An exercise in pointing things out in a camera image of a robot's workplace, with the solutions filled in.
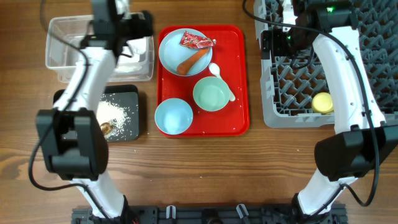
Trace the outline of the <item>light blue plate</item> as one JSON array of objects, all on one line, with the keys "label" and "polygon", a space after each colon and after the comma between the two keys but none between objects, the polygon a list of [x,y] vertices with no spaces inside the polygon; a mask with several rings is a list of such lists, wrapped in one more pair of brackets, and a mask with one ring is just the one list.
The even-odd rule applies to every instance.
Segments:
[{"label": "light blue plate", "polygon": [[[206,37],[205,34],[195,29],[183,28],[169,32],[160,42],[159,59],[162,66],[175,75],[177,73],[177,66],[183,61],[194,55],[198,49],[189,49],[180,45],[180,41],[184,32],[190,34]],[[202,56],[188,71],[187,76],[199,74],[209,65],[212,60],[213,50],[210,49],[204,56]]]}]

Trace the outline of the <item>red snack wrapper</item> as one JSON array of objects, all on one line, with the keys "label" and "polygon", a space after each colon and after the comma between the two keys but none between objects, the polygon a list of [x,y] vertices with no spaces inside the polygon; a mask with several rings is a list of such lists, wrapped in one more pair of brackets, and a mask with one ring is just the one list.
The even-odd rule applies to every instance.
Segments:
[{"label": "red snack wrapper", "polygon": [[185,31],[180,40],[180,45],[189,49],[204,49],[216,45],[215,39],[202,37]]}]

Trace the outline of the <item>orange carrot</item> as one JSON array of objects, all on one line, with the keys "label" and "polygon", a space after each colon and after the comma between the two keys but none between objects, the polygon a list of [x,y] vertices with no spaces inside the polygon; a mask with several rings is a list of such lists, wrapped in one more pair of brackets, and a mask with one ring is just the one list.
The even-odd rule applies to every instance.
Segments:
[{"label": "orange carrot", "polygon": [[183,61],[177,66],[177,74],[178,75],[186,75],[189,70],[196,64],[199,59],[202,58],[205,54],[207,54],[210,51],[210,48],[204,48],[200,49],[196,53],[194,53],[192,56],[190,56],[188,59]]}]

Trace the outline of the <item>yellow cup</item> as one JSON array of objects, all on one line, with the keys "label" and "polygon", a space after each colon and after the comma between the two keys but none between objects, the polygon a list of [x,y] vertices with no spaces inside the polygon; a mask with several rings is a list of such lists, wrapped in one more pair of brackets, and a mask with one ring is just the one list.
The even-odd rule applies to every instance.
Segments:
[{"label": "yellow cup", "polygon": [[329,93],[318,93],[312,99],[314,113],[330,114],[334,112],[332,97]]}]

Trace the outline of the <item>white rice pile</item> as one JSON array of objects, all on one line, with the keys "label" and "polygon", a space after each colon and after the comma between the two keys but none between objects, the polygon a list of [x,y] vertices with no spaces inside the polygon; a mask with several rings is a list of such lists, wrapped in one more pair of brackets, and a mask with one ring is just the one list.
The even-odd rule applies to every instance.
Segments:
[{"label": "white rice pile", "polygon": [[130,141],[139,135],[138,105],[122,106],[120,102],[101,101],[96,119],[99,125],[109,122],[113,130],[104,136],[108,142]]}]

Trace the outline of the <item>mint green bowl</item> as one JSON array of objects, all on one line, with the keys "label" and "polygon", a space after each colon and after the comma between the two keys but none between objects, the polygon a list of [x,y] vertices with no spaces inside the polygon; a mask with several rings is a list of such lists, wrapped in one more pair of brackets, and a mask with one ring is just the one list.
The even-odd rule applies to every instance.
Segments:
[{"label": "mint green bowl", "polygon": [[205,111],[215,112],[230,102],[230,89],[225,81],[217,77],[200,79],[193,87],[193,99]]}]

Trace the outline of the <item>brown food scrap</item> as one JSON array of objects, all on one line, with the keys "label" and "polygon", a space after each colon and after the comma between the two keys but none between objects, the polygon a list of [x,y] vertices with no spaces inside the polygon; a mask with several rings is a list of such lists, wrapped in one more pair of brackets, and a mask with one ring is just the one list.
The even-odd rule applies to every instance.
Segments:
[{"label": "brown food scrap", "polygon": [[113,125],[110,124],[109,122],[105,122],[105,123],[102,123],[102,124],[100,125],[100,128],[101,128],[102,134],[103,134],[104,136],[106,136],[106,135],[108,135],[109,133],[112,132],[112,130],[113,130]]}]

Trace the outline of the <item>light blue bowl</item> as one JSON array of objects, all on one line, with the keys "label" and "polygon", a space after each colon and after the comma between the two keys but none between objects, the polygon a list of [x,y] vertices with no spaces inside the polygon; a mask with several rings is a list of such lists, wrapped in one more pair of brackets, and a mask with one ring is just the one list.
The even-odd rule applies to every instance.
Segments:
[{"label": "light blue bowl", "polygon": [[163,133],[182,134],[193,122],[193,110],[186,101],[180,98],[169,98],[156,108],[154,120]]}]

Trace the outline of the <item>white paper napkin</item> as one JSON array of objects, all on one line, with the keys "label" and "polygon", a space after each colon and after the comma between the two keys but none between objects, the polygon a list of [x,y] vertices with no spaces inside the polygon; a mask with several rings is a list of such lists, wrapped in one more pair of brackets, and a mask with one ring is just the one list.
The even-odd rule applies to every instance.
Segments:
[{"label": "white paper napkin", "polygon": [[128,56],[141,55],[146,51],[146,38],[134,39],[127,41],[127,46],[125,46],[127,50]]}]

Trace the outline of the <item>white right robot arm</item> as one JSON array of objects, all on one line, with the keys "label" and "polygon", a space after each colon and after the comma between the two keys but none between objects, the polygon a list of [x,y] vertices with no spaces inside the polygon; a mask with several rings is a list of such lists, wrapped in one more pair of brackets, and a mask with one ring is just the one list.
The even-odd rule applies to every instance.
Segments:
[{"label": "white right robot arm", "polygon": [[292,199],[295,223],[322,221],[338,196],[397,146],[395,1],[256,1],[264,122],[334,126],[315,145],[316,171]]}]

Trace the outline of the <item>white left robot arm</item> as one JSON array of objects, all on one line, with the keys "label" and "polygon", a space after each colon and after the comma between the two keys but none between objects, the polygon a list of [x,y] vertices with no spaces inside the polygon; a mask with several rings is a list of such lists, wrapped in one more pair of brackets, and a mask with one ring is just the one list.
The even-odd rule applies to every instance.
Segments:
[{"label": "white left robot arm", "polygon": [[[39,140],[29,159],[29,180],[44,191],[77,187],[91,205],[94,223],[139,223],[106,170],[108,143],[95,113],[128,41],[153,35],[153,16],[149,11],[130,13],[129,1],[91,4],[93,20],[88,26],[93,33],[72,47],[83,60],[52,109],[37,114]],[[47,170],[67,185],[45,187],[34,179],[37,151],[42,151]]]}]

